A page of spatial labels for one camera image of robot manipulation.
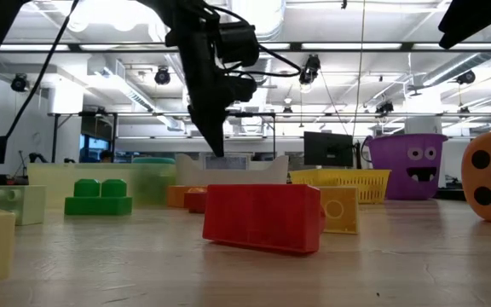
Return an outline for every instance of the yellow plastic basket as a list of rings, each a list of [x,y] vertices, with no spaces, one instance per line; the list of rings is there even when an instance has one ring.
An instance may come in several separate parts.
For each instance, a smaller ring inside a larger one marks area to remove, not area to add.
[[[290,171],[295,184],[315,187],[357,187],[360,204],[384,202],[389,170],[307,170]]]

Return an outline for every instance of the green block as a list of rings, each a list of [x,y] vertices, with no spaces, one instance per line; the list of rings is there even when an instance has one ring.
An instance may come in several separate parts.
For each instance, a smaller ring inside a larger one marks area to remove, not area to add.
[[[100,182],[95,179],[80,179],[73,187],[75,197],[98,197],[100,196]]]
[[[107,179],[101,184],[101,197],[126,197],[126,182],[122,179]]]
[[[131,197],[67,197],[66,215],[123,216],[132,213]]]
[[[0,186],[0,209],[16,215],[16,225],[44,221],[44,186]]]

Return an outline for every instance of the pipe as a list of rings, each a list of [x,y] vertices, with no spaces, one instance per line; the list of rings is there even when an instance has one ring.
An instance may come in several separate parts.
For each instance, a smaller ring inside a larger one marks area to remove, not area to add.
[[[431,87],[439,85],[459,75],[469,72],[472,68],[477,67],[491,60],[491,52],[482,52],[474,55],[461,55],[446,64],[429,72],[422,78],[422,86]]]

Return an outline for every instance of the red block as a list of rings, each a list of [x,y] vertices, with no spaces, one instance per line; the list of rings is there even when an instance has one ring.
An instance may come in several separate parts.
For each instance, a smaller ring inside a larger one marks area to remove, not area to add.
[[[204,213],[207,195],[206,192],[186,192],[185,208],[189,213]]]
[[[309,253],[320,248],[320,190],[302,184],[208,186],[203,237]]]

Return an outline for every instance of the purple bucket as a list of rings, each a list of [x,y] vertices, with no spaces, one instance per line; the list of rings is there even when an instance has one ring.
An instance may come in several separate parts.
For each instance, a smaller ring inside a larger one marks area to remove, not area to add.
[[[442,144],[440,134],[381,136],[366,142],[376,170],[391,170],[389,200],[428,200],[439,185]]]

